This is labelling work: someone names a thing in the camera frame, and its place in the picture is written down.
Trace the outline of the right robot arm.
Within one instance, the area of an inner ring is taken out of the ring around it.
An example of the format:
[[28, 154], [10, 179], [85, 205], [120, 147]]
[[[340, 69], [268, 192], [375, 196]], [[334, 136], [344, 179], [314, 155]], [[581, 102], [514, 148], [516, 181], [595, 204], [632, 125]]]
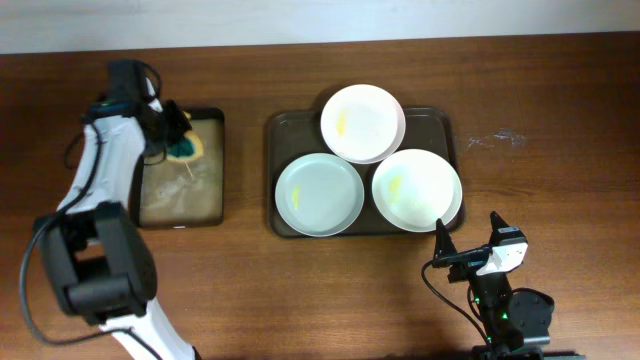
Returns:
[[472, 348], [470, 359], [542, 359], [542, 347], [550, 343], [549, 326], [554, 300], [537, 290], [513, 288], [507, 275], [522, 265], [528, 240], [516, 226], [497, 212], [490, 214], [492, 232], [487, 244], [459, 252], [441, 220], [436, 221], [433, 259], [426, 270], [446, 268], [450, 283], [468, 284], [465, 311], [440, 292], [434, 294], [462, 314], [479, 332], [483, 343]]

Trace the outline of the white plate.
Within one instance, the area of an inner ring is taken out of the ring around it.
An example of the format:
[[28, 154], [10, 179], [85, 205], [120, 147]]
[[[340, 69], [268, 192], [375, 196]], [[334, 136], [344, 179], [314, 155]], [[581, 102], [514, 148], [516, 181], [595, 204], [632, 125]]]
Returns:
[[356, 84], [329, 98], [321, 111], [320, 129], [336, 155], [352, 163], [372, 164], [399, 148], [406, 118], [391, 93], [374, 85]]
[[382, 161], [372, 178], [377, 210], [395, 227], [432, 232], [436, 222], [449, 224], [462, 206], [462, 184], [453, 166], [439, 155], [420, 149], [394, 153]]

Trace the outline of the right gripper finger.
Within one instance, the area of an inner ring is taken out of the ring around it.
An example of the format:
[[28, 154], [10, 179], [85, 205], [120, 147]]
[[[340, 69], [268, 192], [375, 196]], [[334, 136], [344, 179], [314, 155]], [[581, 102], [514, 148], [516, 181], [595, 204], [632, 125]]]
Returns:
[[458, 252], [443, 221], [436, 221], [436, 242], [432, 266], [444, 268], [454, 265], [485, 263], [488, 260], [488, 248], [480, 247]]
[[504, 221], [504, 219], [496, 212], [490, 213], [490, 222], [492, 232], [489, 240], [490, 245], [498, 245], [506, 236], [506, 230], [510, 226]]

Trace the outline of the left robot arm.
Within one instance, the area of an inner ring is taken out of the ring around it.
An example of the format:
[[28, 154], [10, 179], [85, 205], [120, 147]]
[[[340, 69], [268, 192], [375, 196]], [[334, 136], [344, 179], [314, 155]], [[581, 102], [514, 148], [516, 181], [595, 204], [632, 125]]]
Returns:
[[[168, 160], [191, 126], [174, 102], [161, 102], [162, 81], [149, 64], [112, 61], [108, 75], [106, 96], [82, 117], [84, 148], [69, 192], [34, 223], [19, 272], [25, 322], [51, 346], [113, 336], [135, 359], [197, 359], [159, 304], [154, 259], [128, 213], [136, 170], [149, 157]], [[35, 249], [62, 312], [96, 332], [51, 339], [37, 327], [26, 292]]]

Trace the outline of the green yellow sponge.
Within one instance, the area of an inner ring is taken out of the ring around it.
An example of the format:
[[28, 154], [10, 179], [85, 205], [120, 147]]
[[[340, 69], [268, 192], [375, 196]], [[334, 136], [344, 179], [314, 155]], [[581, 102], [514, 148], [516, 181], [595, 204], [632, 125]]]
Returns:
[[189, 163], [204, 155], [204, 146], [200, 137], [191, 126], [191, 114], [183, 111], [187, 129], [179, 141], [168, 148], [167, 160], [177, 163]]

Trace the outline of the white plate top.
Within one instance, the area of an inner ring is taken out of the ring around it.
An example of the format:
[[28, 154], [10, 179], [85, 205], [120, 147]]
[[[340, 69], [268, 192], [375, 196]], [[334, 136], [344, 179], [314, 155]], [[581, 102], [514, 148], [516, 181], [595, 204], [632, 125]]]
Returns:
[[321, 111], [320, 129], [336, 155], [352, 163], [372, 164], [399, 148], [406, 118], [391, 93], [374, 85], [356, 84], [329, 98]]

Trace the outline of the grey plate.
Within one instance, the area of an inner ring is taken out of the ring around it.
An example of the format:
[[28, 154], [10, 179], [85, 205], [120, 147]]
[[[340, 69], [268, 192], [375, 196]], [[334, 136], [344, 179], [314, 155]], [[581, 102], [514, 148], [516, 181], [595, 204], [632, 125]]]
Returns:
[[274, 200], [284, 222], [310, 237], [329, 237], [352, 225], [364, 206], [363, 180], [342, 158], [303, 155], [279, 175]]

